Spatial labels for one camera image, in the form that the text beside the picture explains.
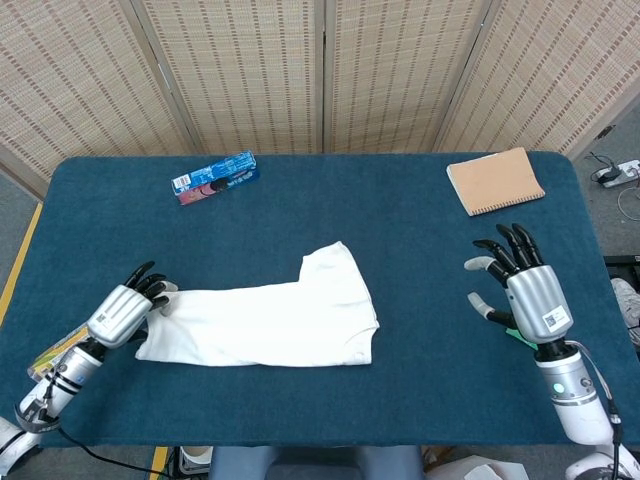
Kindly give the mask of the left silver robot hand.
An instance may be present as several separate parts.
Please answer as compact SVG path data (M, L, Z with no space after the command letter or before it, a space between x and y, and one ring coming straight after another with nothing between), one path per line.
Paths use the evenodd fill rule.
M164 274L150 273L154 261L137 267L117 285L86 322L88 342L115 349L125 344L143 324L147 314L170 302L178 286Z

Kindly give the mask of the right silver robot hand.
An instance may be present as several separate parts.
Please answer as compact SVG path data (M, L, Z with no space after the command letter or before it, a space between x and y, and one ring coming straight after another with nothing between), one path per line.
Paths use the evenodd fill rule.
M522 225L498 224L496 230L509 247L477 239L473 245L489 254L466 260L464 269L491 275L503 288L510 309L499 311L476 292L467 295L469 303L484 319L518 332L534 345L538 362L574 355L577 349L566 340L574 320L554 269L543 260L534 237Z

